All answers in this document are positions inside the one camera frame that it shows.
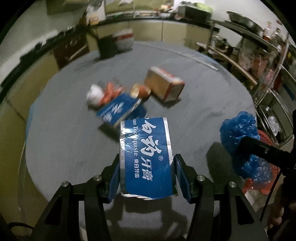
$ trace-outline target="black cable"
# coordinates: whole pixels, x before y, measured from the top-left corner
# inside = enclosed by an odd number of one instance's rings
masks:
[[[265,214],[265,211],[266,211],[267,205],[268,205],[268,203],[269,203],[269,200],[270,200],[271,194],[272,194],[272,192],[274,191],[274,188],[275,188],[275,186],[276,186],[276,184],[277,184],[277,182],[278,182],[278,180],[279,180],[279,177],[281,176],[281,173],[282,173],[282,171],[280,170],[279,173],[278,173],[278,175],[276,176],[276,179],[274,180],[274,183],[273,183],[271,189],[270,189],[270,192],[269,192],[269,194],[268,194],[268,197],[267,197],[267,200],[266,200],[266,202],[265,202],[264,208],[263,208],[263,210],[262,210],[262,214],[261,214],[261,217],[260,217],[260,222],[262,222],[262,220],[263,220],[263,217],[264,217],[264,214]]]
[[[11,223],[8,224],[8,227],[9,227],[10,229],[12,229],[13,227],[18,227],[18,226],[20,226],[20,227],[25,227],[25,228],[29,228],[29,229],[33,229],[32,226],[27,225],[27,224],[25,224],[25,223],[11,222]]]

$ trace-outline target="white container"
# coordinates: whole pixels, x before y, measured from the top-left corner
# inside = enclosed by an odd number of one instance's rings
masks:
[[[125,28],[114,33],[112,36],[119,51],[126,51],[133,45],[134,38],[132,28]]]

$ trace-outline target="cabinet door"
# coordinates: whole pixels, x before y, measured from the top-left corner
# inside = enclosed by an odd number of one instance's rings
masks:
[[[170,21],[163,22],[162,41],[171,44],[186,45],[187,24]]]
[[[89,47],[89,51],[97,51],[98,49],[98,45],[96,43],[96,39],[91,36],[90,34],[86,35],[86,40],[87,40],[87,45]]]
[[[129,28],[128,22],[106,24],[103,26],[99,26],[96,31],[99,38],[103,38],[120,30],[123,30],[124,28]]]
[[[54,56],[60,69],[78,59],[79,57],[89,53],[86,36],[75,36],[66,40],[53,50]]]
[[[24,119],[27,119],[31,104],[58,71],[53,54],[45,54],[17,80],[6,95],[6,99]]]
[[[18,209],[18,167],[25,141],[25,122],[4,100],[0,104],[0,212],[6,222],[22,222]],[[20,228],[15,234],[24,235]]]
[[[210,30],[194,25],[188,25],[187,31],[186,31],[186,37],[185,39],[188,39],[191,41],[190,48],[196,49],[196,43],[203,43],[206,44],[210,35]]]
[[[129,22],[136,41],[161,41],[162,21],[134,20]]]

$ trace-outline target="metal screw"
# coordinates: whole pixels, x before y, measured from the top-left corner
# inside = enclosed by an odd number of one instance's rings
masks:
[[[229,182],[229,186],[231,186],[232,188],[235,188],[237,184],[235,182]]]
[[[63,181],[62,182],[62,187],[65,188],[69,185],[70,183],[68,181]]]
[[[99,182],[100,180],[102,180],[102,176],[101,176],[101,175],[95,175],[95,176],[94,176],[94,180],[95,180],[96,182]]]
[[[198,175],[196,179],[202,182],[205,180],[205,177],[203,175]]]

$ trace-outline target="brown cardboard box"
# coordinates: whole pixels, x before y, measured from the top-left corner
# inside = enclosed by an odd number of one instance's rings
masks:
[[[176,100],[185,83],[165,70],[152,66],[147,73],[145,85],[164,102]]]

